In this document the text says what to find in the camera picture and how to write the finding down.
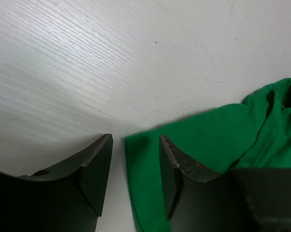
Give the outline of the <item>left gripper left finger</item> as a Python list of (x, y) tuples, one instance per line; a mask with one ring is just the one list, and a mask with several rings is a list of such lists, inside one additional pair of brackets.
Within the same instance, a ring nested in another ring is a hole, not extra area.
[(0, 232), (93, 232), (102, 215), (113, 139), (33, 175), (0, 172)]

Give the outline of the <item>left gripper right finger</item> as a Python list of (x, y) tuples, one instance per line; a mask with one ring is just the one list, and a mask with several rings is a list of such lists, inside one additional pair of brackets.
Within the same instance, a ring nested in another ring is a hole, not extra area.
[(291, 232), (291, 168), (219, 173), (159, 141), (166, 219), (173, 232)]

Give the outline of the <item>green t shirt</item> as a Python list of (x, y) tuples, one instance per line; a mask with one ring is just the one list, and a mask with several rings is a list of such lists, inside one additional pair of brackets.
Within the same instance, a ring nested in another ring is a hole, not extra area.
[(129, 194), (140, 232), (168, 232), (159, 164), (159, 137), (223, 173), (244, 168), (291, 168), (291, 78), (229, 104), (125, 138)]

